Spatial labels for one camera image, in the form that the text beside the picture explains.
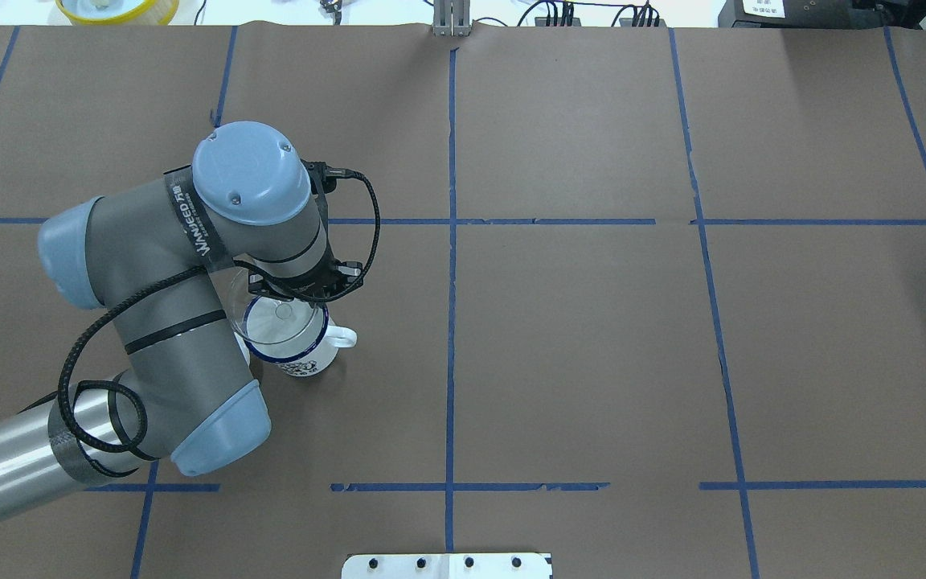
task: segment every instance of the wire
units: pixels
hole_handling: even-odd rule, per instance
[[[555,26],[555,21],[559,18],[559,8],[556,8],[555,2],[552,0],[538,0],[536,3],[530,4],[530,6],[528,6],[528,10],[525,10],[524,14],[521,14],[521,19],[517,21],[517,26],[521,26],[524,23],[524,19],[531,13],[531,10],[535,10],[535,7],[537,7],[538,4],[547,5],[547,8],[545,8],[545,26]],[[548,15],[550,14],[550,10],[552,13],[553,22],[551,25],[548,23]]]
[[[334,296],[327,298],[319,298],[316,296],[309,296],[308,294],[302,294],[295,292],[295,290],[286,290],[281,287],[283,285],[283,280],[279,277],[271,275],[267,270],[262,269],[260,266],[255,264],[250,264],[247,261],[235,260],[235,265],[247,269],[256,275],[260,275],[263,279],[267,280],[271,285],[279,287],[281,293],[285,296],[294,298],[297,300],[302,300],[304,302],[309,302],[313,304],[326,304],[328,302],[333,302],[334,300],[339,300],[348,296],[348,294],[355,292],[361,285],[363,285],[363,278],[367,275],[368,271],[371,271],[371,264],[374,263],[374,257],[378,254],[378,241],[381,239],[381,208],[378,207],[378,195],[374,193],[374,186],[371,185],[370,179],[367,179],[366,175],[357,171],[346,170],[346,176],[342,177],[343,179],[356,179],[357,181],[363,181],[364,186],[367,186],[367,193],[371,194],[371,204],[374,205],[374,240],[371,242],[371,254],[367,256],[367,263],[363,264],[363,269],[359,271],[359,275],[356,276],[356,279],[352,281],[345,289],[341,290]]]
[[[184,280],[191,279],[204,273],[206,273],[206,268],[195,266],[194,268],[184,270],[177,275],[172,275],[166,279],[152,283],[152,285],[148,285],[144,287],[144,289],[138,290],[138,292],[132,294],[128,299],[110,308],[102,315],[102,318],[95,320],[95,323],[89,326],[88,329],[77,338],[73,348],[70,348],[69,355],[67,355],[67,358],[63,361],[63,370],[59,371],[59,384],[56,385],[55,390],[56,404],[59,405],[59,416],[63,418],[63,424],[67,426],[67,430],[70,431],[77,440],[80,440],[92,448],[96,448],[96,450],[114,453],[135,450],[138,445],[145,440],[145,433],[148,432],[148,414],[145,411],[145,404],[142,403],[141,398],[139,398],[131,388],[127,388],[118,382],[107,380],[82,380],[77,384],[77,390],[74,391],[74,399],[70,400],[70,377],[73,375],[74,367],[77,366],[77,360],[80,358],[81,352],[84,351],[84,346],[87,346],[88,341],[91,341],[92,337],[95,336],[99,330],[106,327],[108,323],[112,322],[118,315],[121,315],[121,313],[124,313],[128,308],[131,308],[139,301],[151,296],[151,294],[162,292],[166,287],[177,285]],[[93,437],[88,431],[82,429],[81,425],[77,424],[77,418],[74,418],[74,406],[77,405],[77,399],[80,398],[80,394],[89,389],[113,391],[131,400],[131,404],[135,407],[135,413],[138,415],[138,432],[135,433],[135,436],[131,437],[131,440],[121,444],[111,444],[98,439],[98,437]]]
[[[199,6],[199,11],[195,12],[195,19],[191,21],[191,26],[199,25],[199,15],[203,13],[203,10],[206,10],[206,2],[209,2],[209,0],[203,0],[202,6]]]
[[[500,21],[499,18],[492,18],[492,16],[484,16],[484,18],[475,19],[474,22],[481,22],[481,21],[497,22],[497,23],[501,23],[501,25],[503,25],[506,28],[510,28],[510,25],[508,25],[508,23],[504,23],[503,21]]]
[[[617,25],[617,22],[620,22],[621,14],[624,14],[624,10],[628,10],[628,8],[631,8],[631,10],[635,11],[635,18],[638,18],[638,6],[635,6],[634,4],[628,4],[627,6],[622,7],[620,10],[618,10],[617,15],[613,16],[613,22],[610,23],[609,25],[610,28],[613,28],[614,26]]]

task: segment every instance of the metal clamp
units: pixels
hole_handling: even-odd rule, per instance
[[[435,36],[470,36],[470,0],[434,0]]]

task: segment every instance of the white bracket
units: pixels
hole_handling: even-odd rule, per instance
[[[342,579],[552,579],[545,553],[441,553],[351,556]]]
[[[433,0],[435,36],[470,36],[470,0]]]

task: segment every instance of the white label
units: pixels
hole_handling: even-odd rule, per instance
[[[784,0],[742,0],[742,10],[745,14],[784,18]]]

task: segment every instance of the white metal plate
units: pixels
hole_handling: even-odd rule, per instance
[[[350,556],[342,579],[551,579],[551,562],[545,553],[370,554]]]

